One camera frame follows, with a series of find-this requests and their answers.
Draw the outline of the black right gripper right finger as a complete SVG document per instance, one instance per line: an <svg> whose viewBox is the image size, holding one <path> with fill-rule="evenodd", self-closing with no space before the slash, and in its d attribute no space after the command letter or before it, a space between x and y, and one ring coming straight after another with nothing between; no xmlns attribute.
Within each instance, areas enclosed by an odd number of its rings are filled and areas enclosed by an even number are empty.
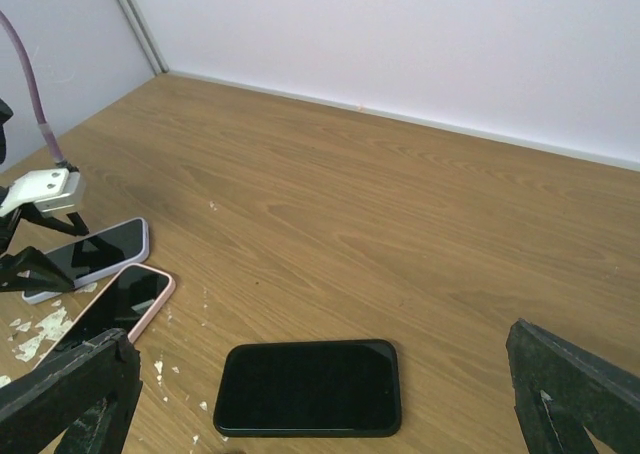
<svg viewBox="0 0 640 454"><path fill-rule="evenodd" d="M639 451L639 378L524 319L506 341L514 410L530 453Z"/></svg>

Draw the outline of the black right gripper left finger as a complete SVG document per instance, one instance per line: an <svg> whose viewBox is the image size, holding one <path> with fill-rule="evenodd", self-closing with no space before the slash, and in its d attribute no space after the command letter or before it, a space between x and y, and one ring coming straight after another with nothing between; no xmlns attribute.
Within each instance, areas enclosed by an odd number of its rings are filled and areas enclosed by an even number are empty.
<svg viewBox="0 0 640 454"><path fill-rule="evenodd" d="M141 394L140 354L108 330L1 388L1 451L120 453Z"/></svg>

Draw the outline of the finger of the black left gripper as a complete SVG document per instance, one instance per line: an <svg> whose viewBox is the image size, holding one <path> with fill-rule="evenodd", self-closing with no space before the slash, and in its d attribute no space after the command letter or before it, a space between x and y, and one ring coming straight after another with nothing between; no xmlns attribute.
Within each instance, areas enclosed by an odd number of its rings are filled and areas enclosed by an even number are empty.
<svg viewBox="0 0 640 454"><path fill-rule="evenodd" d="M22 208L21 218L46 229L54 230L71 236L87 236L90 230L78 212L67 214L69 222L46 216L37 208Z"/></svg>
<svg viewBox="0 0 640 454"><path fill-rule="evenodd" d="M43 252L27 247L16 255L1 256L1 291L66 292L74 281Z"/></svg>

